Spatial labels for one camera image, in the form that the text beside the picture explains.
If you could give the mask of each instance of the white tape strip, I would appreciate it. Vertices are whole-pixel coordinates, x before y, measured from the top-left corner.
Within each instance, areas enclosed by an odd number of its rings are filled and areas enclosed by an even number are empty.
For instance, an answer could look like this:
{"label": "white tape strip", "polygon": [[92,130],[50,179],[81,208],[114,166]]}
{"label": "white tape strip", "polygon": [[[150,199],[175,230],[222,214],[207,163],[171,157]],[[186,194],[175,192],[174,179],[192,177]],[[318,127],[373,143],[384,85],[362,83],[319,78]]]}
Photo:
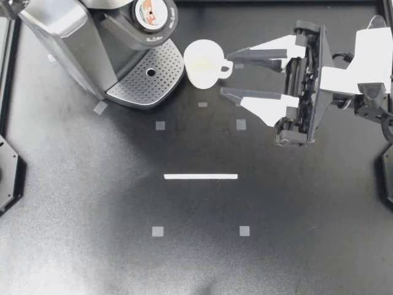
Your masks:
{"label": "white tape strip", "polygon": [[164,174],[164,179],[238,179],[237,174]]}

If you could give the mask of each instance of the white square marker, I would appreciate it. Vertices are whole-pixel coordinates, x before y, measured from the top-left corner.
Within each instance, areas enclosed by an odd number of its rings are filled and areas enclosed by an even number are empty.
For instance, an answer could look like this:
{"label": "white square marker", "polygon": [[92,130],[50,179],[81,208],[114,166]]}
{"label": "white square marker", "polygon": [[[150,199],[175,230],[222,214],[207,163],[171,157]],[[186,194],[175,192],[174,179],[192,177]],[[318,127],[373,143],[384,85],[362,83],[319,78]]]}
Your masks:
{"label": "white square marker", "polygon": [[164,236],[163,226],[153,226],[152,227],[152,237],[161,238]]}
{"label": "white square marker", "polygon": [[249,226],[239,226],[239,234],[240,234],[240,237],[249,237],[250,236],[250,227]]}
{"label": "white square marker", "polygon": [[98,115],[101,115],[105,111],[107,106],[108,106],[107,103],[100,101],[94,108],[94,112],[97,113]]}
{"label": "white square marker", "polygon": [[237,119],[236,120],[236,129],[237,130],[247,130],[247,124],[245,119]]}
{"label": "white square marker", "polygon": [[155,129],[156,129],[156,131],[164,131],[165,130],[165,121],[156,121]]}

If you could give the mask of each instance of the black table surface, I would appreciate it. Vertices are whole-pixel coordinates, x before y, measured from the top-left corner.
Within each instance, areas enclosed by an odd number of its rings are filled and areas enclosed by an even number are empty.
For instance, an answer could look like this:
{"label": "black table surface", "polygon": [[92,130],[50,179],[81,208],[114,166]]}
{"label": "black table surface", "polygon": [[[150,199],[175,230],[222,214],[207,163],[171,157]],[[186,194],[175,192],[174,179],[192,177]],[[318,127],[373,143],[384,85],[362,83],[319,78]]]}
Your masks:
{"label": "black table surface", "polygon": [[[227,53],[289,34],[298,19],[327,25],[332,52],[353,50],[356,31],[378,12],[371,3],[179,11],[181,52],[212,39]],[[222,85],[280,92],[282,83],[262,68],[237,69],[205,91],[185,77],[157,109],[108,102],[99,116],[98,101],[23,26],[7,139],[28,170],[24,197],[0,218],[0,293],[392,294],[380,126],[331,108],[314,145],[280,148],[274,129],[219,97]],[[236,130],[237,119],[247,130]],[[161,120],[166,130],[157,132]],[[165,181],[164,173],[239,180]],[[165,236],[153,238],[153,226]]]}

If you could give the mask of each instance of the black metal frame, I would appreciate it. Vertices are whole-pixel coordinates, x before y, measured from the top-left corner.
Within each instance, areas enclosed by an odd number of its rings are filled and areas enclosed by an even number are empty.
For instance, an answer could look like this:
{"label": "black metal frame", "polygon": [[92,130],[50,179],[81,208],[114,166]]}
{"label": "black metal frame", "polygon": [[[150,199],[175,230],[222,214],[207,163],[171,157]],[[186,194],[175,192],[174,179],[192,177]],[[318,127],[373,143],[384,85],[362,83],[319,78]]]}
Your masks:
{"label": "black metal frame", "polygon": [[6,135],[7,112],[14,73],[20,19],[8,20],[0,56],[0,135]]}

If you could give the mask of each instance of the coffee maker drip tray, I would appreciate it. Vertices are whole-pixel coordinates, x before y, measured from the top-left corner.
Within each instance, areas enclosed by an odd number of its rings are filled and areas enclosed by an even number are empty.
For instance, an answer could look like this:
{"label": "coffee maker drip tray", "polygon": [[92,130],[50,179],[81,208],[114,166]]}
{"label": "coffee maker drip tray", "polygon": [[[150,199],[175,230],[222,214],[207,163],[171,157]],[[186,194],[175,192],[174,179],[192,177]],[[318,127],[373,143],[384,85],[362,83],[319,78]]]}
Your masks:
{"label": "coffee maker drip tray", "polygon": [[184,73],[183,57],[172,40],[150,49],[143,59],[106,94],[134,108],[152,108],[175,88]]}

